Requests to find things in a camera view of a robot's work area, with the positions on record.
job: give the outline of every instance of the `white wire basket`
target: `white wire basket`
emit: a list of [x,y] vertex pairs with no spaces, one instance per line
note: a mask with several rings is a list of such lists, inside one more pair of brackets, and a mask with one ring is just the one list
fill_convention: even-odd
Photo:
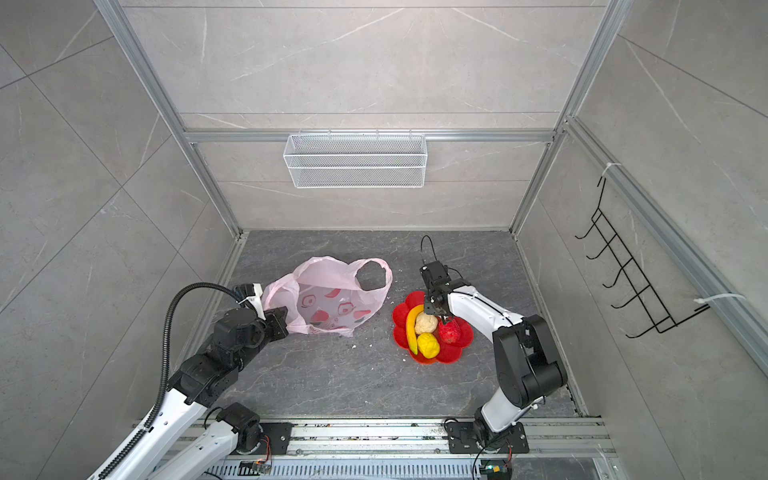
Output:
[[288,137],[283,158],[296,188],[423,187],[423,134],[323,133]]

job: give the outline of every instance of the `banana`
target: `banana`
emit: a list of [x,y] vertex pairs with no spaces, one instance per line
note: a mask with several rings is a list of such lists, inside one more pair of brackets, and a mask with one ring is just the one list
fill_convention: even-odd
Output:
[[408,347],[411,349],[414,355],[419,354],[419,342],[416,339],[416,317],[424,312],[423,305],[414,306],[410,312],[408,312],[408,318],[406,319],[406,337],[408,338]]

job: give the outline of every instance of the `red flower-shaped plate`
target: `red flower-shaped plate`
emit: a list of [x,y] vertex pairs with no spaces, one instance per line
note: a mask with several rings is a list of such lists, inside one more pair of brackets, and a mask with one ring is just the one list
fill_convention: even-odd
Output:
[[418,355],[414,355],[411,349],[408,347],[408,337],[406,336],[406,319],[408,318],[408,312],[417,305],[424,304],[424,292],[416,291],[406,297],[405,303],[400,303],[392,311],[392,321],[395,323],[395,331],[392,332],[392,336],[395,338],[395,343],[398,346],[408,350],[411,357],[418,363],[423,365],[429,365],[431,363],[456,363],[458,359],[462,358],[462,350],[468,347],[472,340],[475,339],[475,332],[472,330],[466,320],[453,317],[453,321],[458,323],[459,328],[462,331],[461,338],[458,342],[445,343],[440,338],[439,332],[436,329],[432,332],[437,342],[440,344],[440,353],[435,358],[428,359],[424,357],[421,352]]

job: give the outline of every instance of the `cauliflower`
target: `cauliflower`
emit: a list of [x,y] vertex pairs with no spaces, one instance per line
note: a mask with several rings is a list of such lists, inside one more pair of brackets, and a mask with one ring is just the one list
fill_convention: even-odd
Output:
[[432,333],[437,328],[437,317],[434,315],[427,315],[424,312],[421,312],[419,315],[416,316],[416,335],[421,335],[422,333]]

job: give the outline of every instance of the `black wire rack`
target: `black wire rack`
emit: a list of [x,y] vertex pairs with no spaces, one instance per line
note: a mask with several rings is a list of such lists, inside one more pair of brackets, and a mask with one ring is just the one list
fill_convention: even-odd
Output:
[[[587,235],[589,235],[592,232],[592,230],[597,231],[600,234],[600,237],[602,238],[603,242],[605,242],[605,246],[603,247],[602,250],[600,250],[600,252],[597,255],[595,255],[594,257],[590,257],[589,255],[587,255],[587,258],[589,260],[596,260],[600,255],[602,255],[607,250],[607,251],[611,252],[611,255],[613,256],[614,260],[616,260],[616,264],[619,266],[619,271],[616,273],[616,278],[614,278],[614,281],[610,285],[606,285],[605,283],[603,283],[603,286],[605,288],[613,288],[614,286],[616,286],[616,283],[618,282],[618,280],[621,277],[622,273],[627,278],[627,282],[629,282],[630,287],[632,288],[632,290],[634,292],[634,295],[632,297],[630,297],[630,299],[627,300],[626,302],[624,302],[623,304],[621,304],[621,305],[611,305],[611,307],[613,307],[615,309],[624,308],[627,305],[629,305],[633,300],[637,299],[640,302],[640,304],[642,305],[643,310],[645,311],[645,313],[648,315],[648,319],[650,320],[651,326],[648,327],[647,329],[645,329],[644,331],[638,333],[637,335],[628,335],[627,334],[627,338],[636,339],[638,337],[641,337],[641,336],[645,335],[646,333],[650,332],[653,329],[656,329],[656,331],[659,332],[659,333],[664,333],[664,332],[666,332],[666,331],[668,331],[670,329],[673,329],[674,327],[679,326],[682,323],[685,323],[686,321],[694,318],[699,313],[707,311],[710,308],[710,306],[709,305],[702,305],[702,306],[696,308],[691,315],[687,316],[686,318],[684,318],[682,320],[675,320],[672,317],[672,314],[667,309],[667,306],[664,305],[664,302],[661,300],[661,297],[659,297],[659,294],[657,293],[656,289],[650,283],[650,280],[648,279],[648,277],[645,275],[645,272],[643,271],[642,266],[637,262],[637,260],[635,260],[634,255],[627,248],[627,244],[624,243],[624,240],[622,240],[621,236],[618,234],[616,229],[614,229],[614,226],[611,223],[611,221],[606,217],[605,212],[601,209],[601,204],[603,202],[603,193],[605,192],[605,178],[604,177],[601,177],[600,181],[598,181],[598,188],[600,188],[600,199],[598,200],[598,207],[594,210],[594,213],[590,217],[591,226],[589,227],[589,230],[587,230],[587,233],[585,233],[581,237],[576,235],[576,238],[578,238],[579,240],[583,240],[584,238],[587,237]],[[598,225],[598,221],[600,219],[605,220],[605,224],[607,225],[607,228],[603,227],[601,229],[601,227]],[[616,244],[616,242],[620,243],[621,246],[624,248],[624,250],[627,251],[627,254],[629,255],[629,260],[626,260],[624,262],[619,260],[619,256],[616,254],[616,251],[614,250],[614,247],[611,246],[612,243]],[[638,287],[640,287],[642,285],[642,283],[640,285],[636,285],[636,283],[632,281],[632,279],[630,278],[629,273],[627,272],[627,268],[630,267],[630,266],[633,266],[634,268],[636,268],[640,272],[640,274],[642,276],[642,283],[644,283],[644,286],[642,286],[642,288],[640,288],[640,289],[638,289]],[[647,295],[652,294],[653,296],[655,296],[656,300],[661,305],[661,309],[663,310],[661,315],[663,316],[663,318],[661,318],[658,321],[656,321],[654,319],[654,315],[652,315],[650,310],[649,310],[648,300],[646,300],[646,299],[644,299],[642,297],[642,294],[645,293],[645,292],[648,292]]]

